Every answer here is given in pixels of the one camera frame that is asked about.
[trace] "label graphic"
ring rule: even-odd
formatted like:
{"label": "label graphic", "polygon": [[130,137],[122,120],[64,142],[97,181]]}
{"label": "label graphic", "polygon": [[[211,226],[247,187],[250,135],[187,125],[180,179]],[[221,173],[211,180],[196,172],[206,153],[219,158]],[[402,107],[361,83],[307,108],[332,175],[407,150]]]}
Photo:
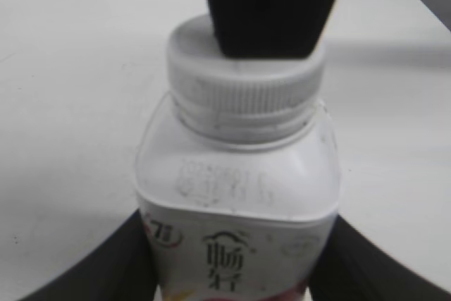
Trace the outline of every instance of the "label graphic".
{"label": "label graphic", "polygon": [[165,248],[175,248],[183,241],[183,234],[172,225],[151,218],[147,213],[143,218],[144,230],[149,238]]}
{"label": "label graphic", "polygon": [[165,301],[300,301],[335,220],[282,225],[141,203]]}
{"label": "label graphic", "polygon": [[[291,288],[290,290],[287,290],[286,292],[274,295],[271,297],[267,297],[264,299],[260,299],[257,301],[298,301],[304,294],[305,290],[307,289],[307,283],[301,282],[294,288]],[[204,301],[234,301],[230,299],[208,299]]]}
{"label": "label graphic", "polygon": [[249,251],[247,242],[226,231],[206,236],[204,242],[207,246],[209,288],[235,292],[245,264],[244,251]]}

